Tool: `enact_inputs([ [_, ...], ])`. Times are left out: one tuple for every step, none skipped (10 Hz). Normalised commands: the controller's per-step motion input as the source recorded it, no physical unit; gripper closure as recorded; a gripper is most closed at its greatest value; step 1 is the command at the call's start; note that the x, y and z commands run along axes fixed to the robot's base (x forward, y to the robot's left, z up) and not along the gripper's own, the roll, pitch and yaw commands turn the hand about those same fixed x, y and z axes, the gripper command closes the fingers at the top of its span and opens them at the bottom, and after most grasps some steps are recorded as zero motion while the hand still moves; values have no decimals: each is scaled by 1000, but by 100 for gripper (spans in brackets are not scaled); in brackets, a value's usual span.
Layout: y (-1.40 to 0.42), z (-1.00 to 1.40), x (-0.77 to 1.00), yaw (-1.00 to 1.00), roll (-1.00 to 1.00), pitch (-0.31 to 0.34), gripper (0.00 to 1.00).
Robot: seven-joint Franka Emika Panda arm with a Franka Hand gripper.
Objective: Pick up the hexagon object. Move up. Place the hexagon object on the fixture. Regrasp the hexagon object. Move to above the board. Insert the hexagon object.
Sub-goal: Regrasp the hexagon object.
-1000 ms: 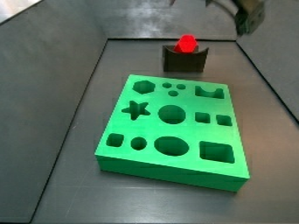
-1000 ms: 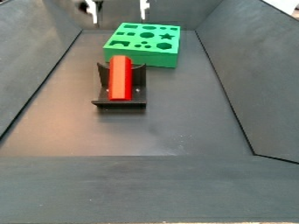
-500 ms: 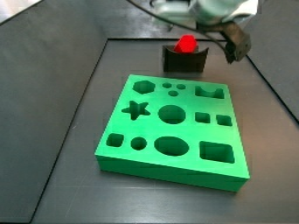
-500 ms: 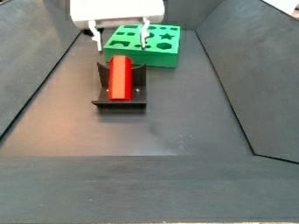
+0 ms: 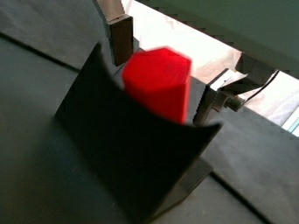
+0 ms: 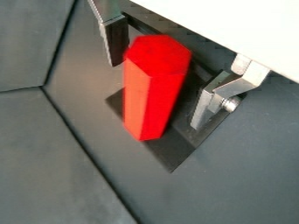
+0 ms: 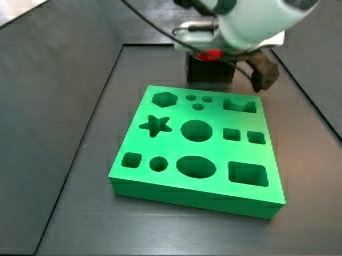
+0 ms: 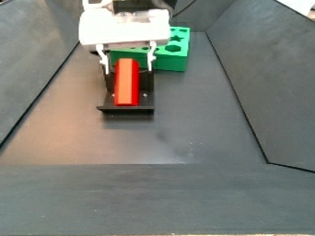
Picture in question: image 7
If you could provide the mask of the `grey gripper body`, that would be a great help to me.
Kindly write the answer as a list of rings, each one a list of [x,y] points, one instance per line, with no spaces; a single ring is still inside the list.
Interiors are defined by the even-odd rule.
[[[235,56],[236,48],[232,41],[236,39],[235,25],[220,19],[212,21],[188,21],[174,30],[172,35],[178,39],[174,47],[179,51],[190,52],[192,48],[200,51],[222,50],[226,55]]]

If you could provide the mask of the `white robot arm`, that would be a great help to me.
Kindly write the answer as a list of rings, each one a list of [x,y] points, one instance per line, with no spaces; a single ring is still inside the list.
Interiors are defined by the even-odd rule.
[[[321,0],[174,0],[211,20],[187,21],[175,38],[198,50],[238,56],[283,44],[285,31],[313,12]]]

